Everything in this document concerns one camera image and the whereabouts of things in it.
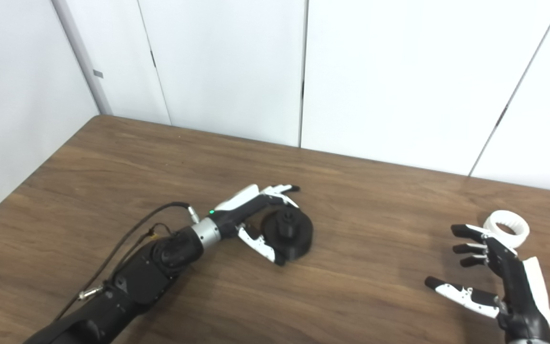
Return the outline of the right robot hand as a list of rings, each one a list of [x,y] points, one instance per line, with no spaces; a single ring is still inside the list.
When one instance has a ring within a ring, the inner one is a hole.
[[[474,225],[451,226],[455,237],[472,243],[453,247],[466,253],[461,266],[484,265],[502,279],[503,296],[428,276],[425,285],[459,305],[493,318],[504,331],[507,344],[550,344],[550,302],[536,257],[518,258],[517,251],[495,233]]]

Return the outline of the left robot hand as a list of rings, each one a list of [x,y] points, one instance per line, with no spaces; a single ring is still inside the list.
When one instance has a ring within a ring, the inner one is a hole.
[[[246,221],[272,205],[287,205],[299,209],[299,205],[286,195],[299,190],[299,186],[292,184],[271,185],[262,190],[258,185],[251,184],[217,205],[207,217],[216,225],[221,239],[239,237],[271,263],[284,266],[286,259],[266,243],[264,235],[259,235],[256,239],[250,237],[246,230]]]

